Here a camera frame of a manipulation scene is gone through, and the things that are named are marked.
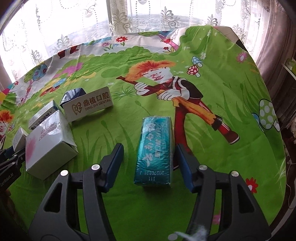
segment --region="white glove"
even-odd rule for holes
[[[160,100],[172,100],[174,97],[180,97],[181,96],[181,91],[175,90],[175,89],[169,89],[157,96],[158,99]]]
[[[149,90],[145,89],[147,87],[147,85],[143,82],[139,82],[137,84],[134,85],[135,90],[137,91],[136,94],[137,95],[144,95],[146,94]]]

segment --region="teal package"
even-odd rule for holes
[[[170,117],[143,119],[134,183],[170,185],[173,170],[173,137]]]

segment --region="pink curtain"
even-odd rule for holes
[[[281,63],[285,63],[287,58],[293,56],[295,38],[296,26],[293,25],[280,3],[277,0],[270,0],[266,38],[256,64],[272,99],[280,94],[279,90],[284,81],[284,76],[279,78],[282,70]]]

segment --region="small white box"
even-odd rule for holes
[[[23,149],[26,146],[27,135],[28,133],[23,128],[20,127],[18,129],[12,141],[14,152],[18,152],[19,150]]]
[[[44,180],[78,154],[70,126],[54,112],[26,139],[26,171]]]
[[[72,122],[112,105],[110,90],[108,86],[106,86],[70,100],[63,104],[63,108],[67,120]]]
[[[50,101],[29,120],[29,130],[34,130],[42,121],[50,117],[57,110],[60,110],[60,108],[56,105],[55,101]]]

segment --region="white sheer curtain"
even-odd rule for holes
[[[83,42],[210,24],[231,27],[256,61],[268,19],[269,6],[261,0],[29,0],[0,35],[0,57],[14,82]]]

